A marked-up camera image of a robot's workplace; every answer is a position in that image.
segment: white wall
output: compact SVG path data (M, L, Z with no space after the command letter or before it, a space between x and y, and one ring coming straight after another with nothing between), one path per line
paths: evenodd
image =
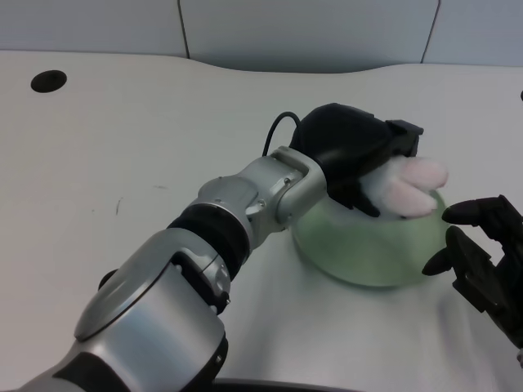
M425 62L523 66L523 0L442 0Z
M176 0L0 0L0 49L186 55Z
M294 72L419 63L436 7L437 0L181 0L192 59Z
M346 72L420 62L438 0L181 0L190 56ZM0 50L186 56L177 0L0 0ZM426 63L523 66L522 0L440 0Z

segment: green glass bowl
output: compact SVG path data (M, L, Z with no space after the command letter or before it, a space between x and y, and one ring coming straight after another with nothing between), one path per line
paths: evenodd
M350 214L346 223L333 217L326 204L332 201L322 200L291 230L300 254L335 278L371 287L417 283L423 266L445 247L445 204L438 193L432 196L438 208L430 216L380 221Z

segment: table surface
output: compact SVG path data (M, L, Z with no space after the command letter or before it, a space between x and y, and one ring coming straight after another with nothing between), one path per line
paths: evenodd
M426 130L418 155L449 167L447 203L505 194L523 211L523 69L248 73L174 57L36 52L0 52L0 65L0 389L61 359L101 277L202 183L256 158L285 110L303 117L339 102L415 123ZM49 69L68 75L65 86L32 91ZM283 122L273 146L292 129ZM233 284L221 376L369 392L521 390L516 349L447 275L397 290L352 287L301 262L289 233L273 234Z

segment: round hole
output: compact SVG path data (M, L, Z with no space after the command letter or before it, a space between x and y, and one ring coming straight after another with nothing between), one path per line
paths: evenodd
M56 91L67 82L67 75L62 71L51 70L39 73L31 81L31 88L36 92Z

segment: silver robotic arm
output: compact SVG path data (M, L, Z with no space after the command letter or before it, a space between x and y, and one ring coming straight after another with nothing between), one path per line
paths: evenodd
M394 155L414 156L422 134L407 122L382 122L338 104L295 121L290 148L209 181L166 230L106 275L69 353L19 391L208 390L227 354L218 315L252 251L326 195L379 216L359 178Z
M229 301L231 279L269 234L325 196L326 185L315 161L287 147L205 184L180 218L100 288L65 358L19 391L165 392L210 385L227 353L217 314Z

